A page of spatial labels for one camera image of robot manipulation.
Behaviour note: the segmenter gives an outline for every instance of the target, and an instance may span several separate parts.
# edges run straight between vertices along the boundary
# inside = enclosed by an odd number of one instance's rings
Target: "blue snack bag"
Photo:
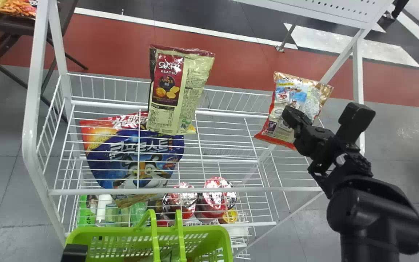
[[[183,136],[147,131],[147,120],[148,112],[143,111],[141,115],[80,121],[88,166],[100,186],[108,189],[166,187],[182,158]],[[112,195],[120,209],[157,196]]]

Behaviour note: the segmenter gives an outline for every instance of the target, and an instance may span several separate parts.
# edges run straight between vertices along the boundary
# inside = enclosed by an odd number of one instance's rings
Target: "wire basket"
[[[321,188],[306,171],[308,159],[253,138],[266,121],[271,94],[218,88],[204,89],[193,121],[197,133],[184,136],[183,156],[166,188],[102,188],[88,165],[79,122],[146,111],[148,90],[149,81],[143,80],[60,76],[52,105],[41,118],[34,158],[49,195],[45,206],[55,211],[53,224],[62,239],[83,226],[79,225],[82,195],[185,192],[173,188],[181,182],[202,190],[207,179],[222,177],[234,185],[231,191],[238,197],[233,207],[236,221],[223,226],[231,237],[234,257],[249,259],[246,248],[251,243],[319,195]],[[201,226],[202,222],[193,216],[183,225]]]

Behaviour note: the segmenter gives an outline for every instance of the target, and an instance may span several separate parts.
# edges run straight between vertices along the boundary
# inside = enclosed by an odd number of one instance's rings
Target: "plastic basket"
[[[148,218],[150,227],[145,227]],[[181,262],[233,261],[231,240],[224,227],[183,227],[180,210],[172,227],[158,227],[155,211],[149,209],[134,227],[79,227],[66,244],[87,245],[86,262],[122,262],[126,257],[151,255],[153,262],[160,262],[160,253],[176,245]]]

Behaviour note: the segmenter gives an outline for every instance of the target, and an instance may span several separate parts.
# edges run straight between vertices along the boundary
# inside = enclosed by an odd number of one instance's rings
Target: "black mount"
[[[371,163],[355,144],[375,115],[365,105],[348,103],[334,134],[290,106],[282,114],[294,129],[298,152],[313,160],[308,172],[331,200],[327,221],[340,233],[343,262],[398,262],[399,253],[419,252],[418,212],[400,188],[372,178]]]

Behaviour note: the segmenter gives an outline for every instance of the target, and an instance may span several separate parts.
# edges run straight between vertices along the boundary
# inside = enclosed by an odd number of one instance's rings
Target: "cereal bag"
[[[279,72],[274,72],[274,83],[276,86],[269,107],[268,119],[255,138],[295,149],[294,131],[282,119],[284,108],[294,107],[313,121],[331,96],[333,87]]]
[[[191,123],[214,57],[199,49],[150,46],[149,130],[196,133]]]
[[[146,111],[80,121],[88,166],[100,186],[161,188],[168,184],[184,152],[183,136],[147,131],[147,121]],[[157,194],[112,197],[123,209]]]

